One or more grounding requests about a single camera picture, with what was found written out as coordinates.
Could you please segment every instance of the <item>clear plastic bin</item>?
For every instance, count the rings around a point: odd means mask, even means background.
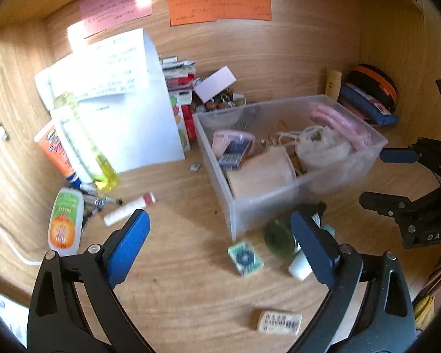
[[[361,130],[370,134],[372,145],[351,154],[344,161],[322,170],[304,174],[294,183],[255,197],[233,197],[224,173],[211,149],[216,130],[234,129],[254,134],[257,139],[275,134],[275,127],[282,120],[289,131],[303,130],[315,123],[308,117],[309,105],[320,102],[332,106]],[[382,148],[387,144],[375,129],[349,112],[326,95],[288,98],[248,104],[243,107],[199,113],[194,115],[196,134],[203,154],[204,165],[211,184],[224,212],[227,227],[235,240],[247,230],[264,226],[270,219],[292,209],[298,203],[318,201],[324,196],[344,188],[356,179],[364,177]]]

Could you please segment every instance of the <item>pink card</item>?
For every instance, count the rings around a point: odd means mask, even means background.
[[[152,14],[151,0],[85,0],[80,4],[86,36]]]

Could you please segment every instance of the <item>green round object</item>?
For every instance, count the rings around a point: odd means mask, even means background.
[[[287,217],[270,221],[263,230],[263,237],[268,249],[281,259],[292,259],[299,251]]]

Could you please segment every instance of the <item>orange stripe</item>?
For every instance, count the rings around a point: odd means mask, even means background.
[[[384,77],[380,76],[373,70],[365,68],[363,66],[357,66],[355,70],[360,71],[361,73],[379,82],[380,88],[386,93],[386,95],[390,94],[394,103],[397,102],[397,92],[395,91],[394,87],[389,83],[389,81],[387,81]]]

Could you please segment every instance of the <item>orange sticky note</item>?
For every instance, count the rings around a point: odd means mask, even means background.
[[[219,19],[271,21],[271,0],[168,0],[172,26]]]

